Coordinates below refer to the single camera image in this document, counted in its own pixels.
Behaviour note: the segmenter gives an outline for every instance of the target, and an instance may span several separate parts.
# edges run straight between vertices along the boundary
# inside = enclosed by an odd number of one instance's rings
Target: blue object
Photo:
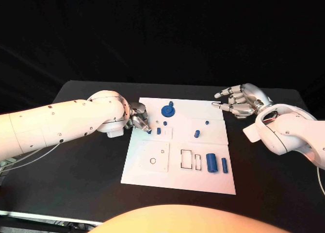
[[[200,130],[196,130],[196,138],[200,136]]]
[[[222,159],[223,163],[223,173],[228,173],[228,163],[226,163],[226,158]]]
[[[218,172],[218,160],[216,160],[216,154],[206,154],[206,162],[208,162],[208,171],[209,172]]]
[[[176,114],[174,103],[170,101],[170,105],[166,105],[161,109],[161,114],[164,117],[173,117]]]

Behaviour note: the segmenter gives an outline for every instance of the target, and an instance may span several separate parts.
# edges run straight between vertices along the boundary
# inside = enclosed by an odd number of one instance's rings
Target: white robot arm
[[[74,100],[0,115],[0,161],[90,135],[124,135],[124,127],[151,131],[141,103],[128,104],[115,91],[101,91],[88,100]]]
[[[258,114],[255,123],[243,129],[251,142],[264,141],[269,150],[282,155],[295,150],[325,170],[325,121],[318,121],[301,108],[275,104],[251,83],[231,87],[216,94],[229,97],[229,104],[213,106],[231,111],[239,119]]]

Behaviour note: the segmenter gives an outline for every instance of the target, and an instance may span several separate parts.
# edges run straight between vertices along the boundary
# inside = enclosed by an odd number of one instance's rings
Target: black curtain
[[[0,113],[68,80],[291,88],[325,118],[325,6],[0,1]]]

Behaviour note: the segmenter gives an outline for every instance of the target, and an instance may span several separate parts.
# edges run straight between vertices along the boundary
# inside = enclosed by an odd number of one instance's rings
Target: white board
[[[164,117],[161,109],[170,101],[176,115]],[[202,100],[140,98],[140,102],[147,106],[153,132],[133,130],[123,183],[236,195],[222,110]],[[196,130],[200,130],[199,138],[195,138]],[[182,150],[190,152],[183,156]],[[216,173],[208,171],[209,153],[216,154]],[[222,158],[228,160],[228,173]],[[187,168],[182,167],[183,159]]]

